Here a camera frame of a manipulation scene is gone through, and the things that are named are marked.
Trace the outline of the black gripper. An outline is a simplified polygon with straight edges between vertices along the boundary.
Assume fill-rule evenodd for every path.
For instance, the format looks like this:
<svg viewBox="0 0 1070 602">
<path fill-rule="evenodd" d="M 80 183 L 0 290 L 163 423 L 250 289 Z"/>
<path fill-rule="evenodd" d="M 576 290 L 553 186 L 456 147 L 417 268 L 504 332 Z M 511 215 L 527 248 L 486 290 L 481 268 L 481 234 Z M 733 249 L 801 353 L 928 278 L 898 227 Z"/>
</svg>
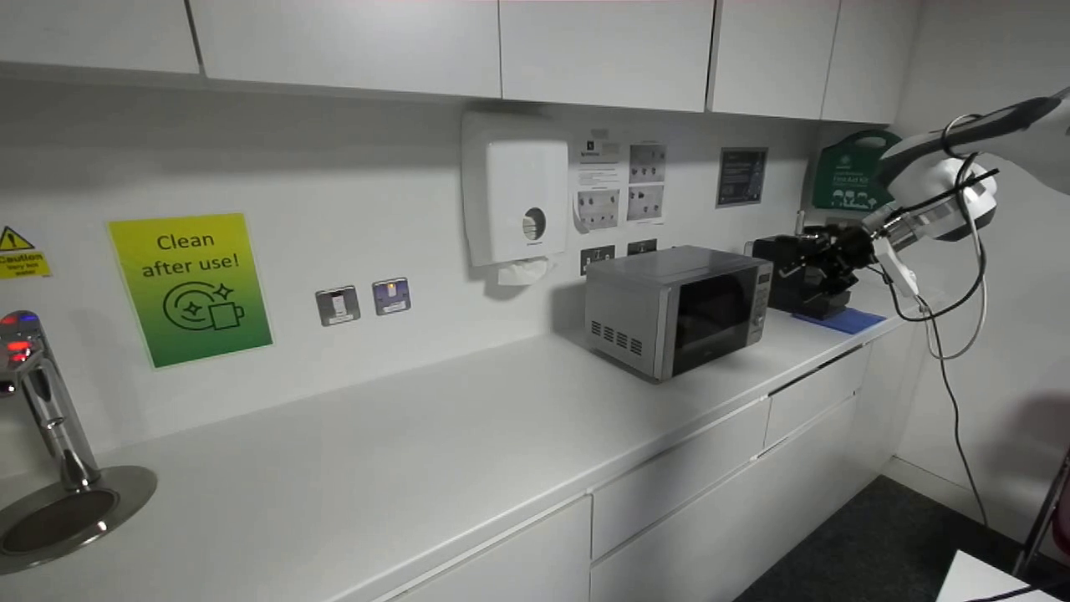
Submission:
<svg viewBox="0 0 1070 602">
<path fill-rule="evenodd" d="M 827 272 L 870 268 L 874 241 L 863 227 L 815 224 L 815 227 L 806 227 L 806 261 Z"/>
</svg>

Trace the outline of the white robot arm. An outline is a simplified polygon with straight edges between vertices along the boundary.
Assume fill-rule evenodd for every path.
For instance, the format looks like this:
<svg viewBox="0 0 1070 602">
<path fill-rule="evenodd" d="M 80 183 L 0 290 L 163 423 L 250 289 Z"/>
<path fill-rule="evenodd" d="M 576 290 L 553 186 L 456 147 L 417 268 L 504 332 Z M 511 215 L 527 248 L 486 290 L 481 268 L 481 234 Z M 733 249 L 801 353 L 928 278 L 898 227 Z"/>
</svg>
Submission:
<svg viewBox="0 0 1070 602">
<path fill-rule="evenodd" d="M 995 168 L 983 168 L 980 155 L 1009 161 L 1054 189 L 1070 189 L 1070 98 L 1046 92 L 965 112 L 943 130 L 894 136 L 885 149 L 858 161 L 841 141 L 839 161 L 820 175 L 815 189 L 831 197 L 858 189 L 874 212 L 857 224 L 806 227 L 799 257 L 827 278 L 853 278 L 870 263 L 907 278 L 902 248 L 964 241 L 993 219 Z"/>
</svg>

